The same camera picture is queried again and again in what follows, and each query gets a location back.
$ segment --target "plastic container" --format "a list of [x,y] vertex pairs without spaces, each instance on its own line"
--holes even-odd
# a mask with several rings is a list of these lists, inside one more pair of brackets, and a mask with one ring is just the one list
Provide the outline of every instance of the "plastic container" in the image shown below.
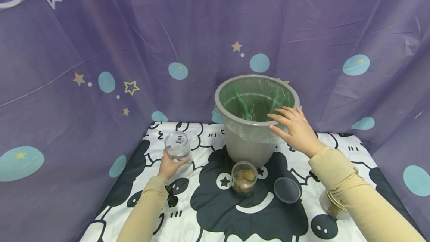
[[297,108],[297,93],[281,80],[263,75],[243,75],[222,83],[215,92],[215,106],[224,122],[227,152],[234,162],[263,166],[276,144],[284,143],[269,126],[278,125],[267,117],[275,108]]
[[174,161],[180,161],[186,157],[192,158],[190,143],[184,132],[176,131],[169,134],[164,140],[164,145],[166,146],[167,153]]
[[293,204],[302,196],[300,186],[289,177],[280,177],[274,184],[275,195],[284,203]]
[[337,220],[344,220],[350,216],[345,206],[342,205],[341,200],[336,200],[326,190],[320,195],[320,205],[325,213]]
[[231,169],[233,189],[239,194],[249,194],[257,182],[257,169],[249,162],[238,162]]

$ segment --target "hand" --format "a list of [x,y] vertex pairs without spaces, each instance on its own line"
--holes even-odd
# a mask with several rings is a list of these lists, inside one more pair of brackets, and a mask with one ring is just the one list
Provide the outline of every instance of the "hand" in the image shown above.
[[275,109],[275,111],[283,116],[268,114],[268,117],[288,128],[288,132],[286,133],[276,126],[270,126],[269,128],[291,147],[303,152],[309,158],[314,157],[317,152],[325,148],[325,144],[315,136],[314,130],[306,120],[302,109],[298,107],[295,110],[284,106],[283,109]]
[[173,174],[178,171],[182,165],[187,163],[190,160],[189,157],[180,160],[179,162],[175,162],[172,160],[170,155],[167,153],[166,149],[164,149],[163,157],[161,157],[160,169],[158,171],[158,175],[161,177],[165,177],[167,180],[173,176]]

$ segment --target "black and white tablecloth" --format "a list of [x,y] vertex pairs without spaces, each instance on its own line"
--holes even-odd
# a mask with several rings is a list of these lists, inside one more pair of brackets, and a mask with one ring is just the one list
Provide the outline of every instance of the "black and white tablecloth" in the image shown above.
[[[169,180],[172,202],[161,212],[152,241],[366,241],[351,218],[334,220],[323,212],[322,183],[310,173],[308,158],[288,144],[278,145],[271,160],[258,169],[254,195],[241,199],[230,188],[234,163],[225,150],[223,125],[164,122],[150,126],[81,242],[116,241],[146,183],[157,174],[164,138],[173,131],[187,134],[193,162]],[[316,134],[355,163],[360,175],[410,220],[357,137]],[[278,177],[291,177],[300,184],[303,194],[298,202],[287,205],[274,196]]]

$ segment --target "jar lid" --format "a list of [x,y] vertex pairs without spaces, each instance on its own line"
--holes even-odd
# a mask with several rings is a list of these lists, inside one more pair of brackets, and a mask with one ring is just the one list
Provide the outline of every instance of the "jar lid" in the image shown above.
[[338,208],[342,209],[343,211],[347,211],[347,208],[344,205],[342,205],[342,203],[340,203],[338,200],[334,199],[334,196],[331,193],[329,193],[329,191],[327,191],[327,196],[328,196],[328,199],[330,199],[330,201],[335,206],[337,206]]

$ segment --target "beige sleeve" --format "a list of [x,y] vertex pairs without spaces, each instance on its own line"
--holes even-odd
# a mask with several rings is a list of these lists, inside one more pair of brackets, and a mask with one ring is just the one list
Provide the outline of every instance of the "beige sleeve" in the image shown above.
[[342,200],[368,242],[425,242],[337,149],[322,149],[309,160],[309,165],[325,188]]
[[149,242],[161,210],[167,202],[167,180],[152,177],[125,221],[116,242]]

